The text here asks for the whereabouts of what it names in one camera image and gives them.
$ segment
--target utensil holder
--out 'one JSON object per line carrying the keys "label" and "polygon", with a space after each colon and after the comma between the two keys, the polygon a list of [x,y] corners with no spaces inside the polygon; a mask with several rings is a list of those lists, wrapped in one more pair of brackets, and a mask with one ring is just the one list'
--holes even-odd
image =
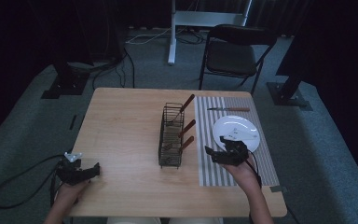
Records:
{"label": "utensil holder", "polygon": [[182,163],[183,136],[179,137],[185,123],[185,111],[180,112],[182,106],[176,103],[167,103],[164,106],[158,145],[158,164],[161,168],[179,168]]}

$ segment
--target wooden tabletop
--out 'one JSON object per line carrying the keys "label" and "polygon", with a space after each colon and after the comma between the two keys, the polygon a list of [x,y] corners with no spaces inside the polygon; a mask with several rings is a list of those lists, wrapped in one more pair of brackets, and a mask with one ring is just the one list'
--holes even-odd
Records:
{"label": "wooden tabletop", "polygon": [[[249,97],[243,91],[183,91],[100,88],[94,92],[76,139],[82,168],[96,162],[100,176],[92,179],[72,217],[247,217],[244,192],[234,187],[201,187],[196,141],[183,152],[182,164],[158,165],[163,107],[196,96]],[[194,104],[185,123],[195,118]],[[193,127],[186,134],[196,137]],[[273,217],[286,215],[281,192],[262,188]]]}

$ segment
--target gray carpet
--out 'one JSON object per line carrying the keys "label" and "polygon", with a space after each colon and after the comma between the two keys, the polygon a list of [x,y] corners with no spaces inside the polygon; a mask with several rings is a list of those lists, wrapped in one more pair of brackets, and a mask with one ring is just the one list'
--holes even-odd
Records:
{"label": "gray carpet", "polygon": [[[161,31],[132,31],[131,35]],[[189,40],[191,36],[181,36]],[[169,39],[159,38],[126,49],[134,61],[136,88],[196,90],[203,45],[178,43],[174,66],[167,64]],[[287,188],[284,199],[299,223],[358,223],[358,168],[314,87],[302,83],[302,95],[313,111],[295,106],[274,105],[267,82],[284,82],[276,77],[290,38],[279,38],[267,57],[254,100],[268,147],[281,185]],[[131,63],[101,73],[96,87],[131,88]],[[52,66],[40,73],[22,95],[0,127],[0,183],[49,156],[71,149],[81,120],[93,93],[91,74],[81,96],[41,99],[56,72]],[[239,87],[239,79],[207,76],[204,90],[249,91],[252,79]],[[0,192],[0,203],[18,203],[32,193],[56,161],[38,166]],[[32,200],[19,207],[0,209],[0,223],[42,223],[48,212],[48,184]],[[275,218],[276,223],[295,223],[288,213]],[[75,218],[74,223],[105,223],[104,217]],[[247,218],[225,218],[225,223],[249,223]]]}

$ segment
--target white plate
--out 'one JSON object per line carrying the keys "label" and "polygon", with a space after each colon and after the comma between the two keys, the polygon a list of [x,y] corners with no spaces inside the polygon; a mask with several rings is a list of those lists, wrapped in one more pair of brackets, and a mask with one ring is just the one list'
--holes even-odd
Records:
{"label": "white plate", "polygon": [[239,116],[224,116],[213,126],[213,139],[218,146],[226,150],[220,142],[220,136],[229,140],[241,140],[250,151],[254,152],[260,144],[260,134],[254,124]]}

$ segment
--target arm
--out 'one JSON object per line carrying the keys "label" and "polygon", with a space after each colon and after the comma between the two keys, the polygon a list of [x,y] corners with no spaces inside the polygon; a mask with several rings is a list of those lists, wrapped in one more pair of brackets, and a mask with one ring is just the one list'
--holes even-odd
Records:
{"label": "arm", "polygon": [[88,180],[74,186],[63,184],[60,187],[53,206],[48,212],[44,224],[62,224],[62,220],[69,214],[76,199],[81,197],[83,190],[88,184]]}
{"label": "arm", "polygon": [[[249,158],[248,162],[253,165],[252,158]],[[248,197],[251,216],[254,223],[273,223],[266,199],[264,198],[263,192],[258,185],[257,178],[249,165],[246,162],[243,162],[239,166],[222,166],[232,174],[240,188]]]}

